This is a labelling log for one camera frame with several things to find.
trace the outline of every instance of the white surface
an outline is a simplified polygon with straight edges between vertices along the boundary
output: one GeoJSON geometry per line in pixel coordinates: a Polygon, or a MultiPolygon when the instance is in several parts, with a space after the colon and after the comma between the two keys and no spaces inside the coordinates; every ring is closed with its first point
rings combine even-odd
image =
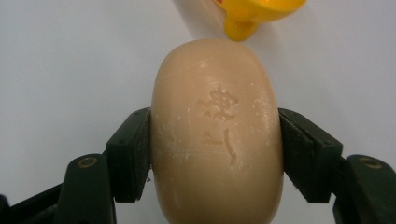
{"type": "MultiPolygon", "coordinates": [[[[244,43],[262,59],[280,107],[396,167],[396,2],[309,1],[244,43]]],[[[150,105],[174,47],[225,38],[211,0],[0,3],[0,193],[15,204],[63,181],[67,163],[101,153],[129,114],[150,105]]],[[[273,223],[334,223],[285,178],[273,223]]],[[[117,204],[119,223],[166,223],[153,182],[117,204]]]]}

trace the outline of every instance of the bar of soap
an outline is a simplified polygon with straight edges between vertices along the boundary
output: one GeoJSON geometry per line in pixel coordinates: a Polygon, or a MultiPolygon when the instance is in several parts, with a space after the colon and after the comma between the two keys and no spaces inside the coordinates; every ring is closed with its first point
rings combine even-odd
{"type": "Polygon", "coordinates": [[[283,185],[275,96],[258,58],[223,39],[163,60],[151,104],[155,188],[169,223],[269,223],[283,185]]]}

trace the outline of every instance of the gray background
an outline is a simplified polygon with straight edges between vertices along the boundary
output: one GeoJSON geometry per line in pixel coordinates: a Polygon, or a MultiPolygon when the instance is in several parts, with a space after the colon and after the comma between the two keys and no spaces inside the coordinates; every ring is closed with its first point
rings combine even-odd
{"type": "MultiPolygon", "coordinates": [[[[392,167],[395,9],[393,0],[310,0],[244,42],[279,106],[331,133],[344,156],[392,167]]],[[[193,39],[226,38],[223,18],[211,0],[1,1],[0,193],[18,203],[61,183],[74,158],[102,152],[129,114],[150,106],[165,55],[193,39]]],[[[140,202],[117,204],[117,215],[166,223],[153,181],[140,202]]],[[[273,223],[334,223],[332,204],[308,204],[285,176],[273,223]]]]}

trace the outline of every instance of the yellow plastic toy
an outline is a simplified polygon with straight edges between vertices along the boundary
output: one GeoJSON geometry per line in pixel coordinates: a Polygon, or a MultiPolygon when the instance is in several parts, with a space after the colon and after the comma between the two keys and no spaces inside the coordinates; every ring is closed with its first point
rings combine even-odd
{"type": "Polygon", "coordinates": [[[214,0],[227,12],[225,34],[232,40],[249,38],[260,22],[275,21],[299,9],[306,0],[214,0]]]}

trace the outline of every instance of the beige soap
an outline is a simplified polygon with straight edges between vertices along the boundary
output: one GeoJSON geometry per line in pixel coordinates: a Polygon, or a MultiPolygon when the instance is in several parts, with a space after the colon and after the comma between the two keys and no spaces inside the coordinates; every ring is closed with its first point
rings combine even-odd
{"type": "Polygon", "coordinates": [[[279,116],[258,58],[225,39],[163,60],[150,119],[155,187],[169,223],[269,223],[283,185],[279,116]]]}

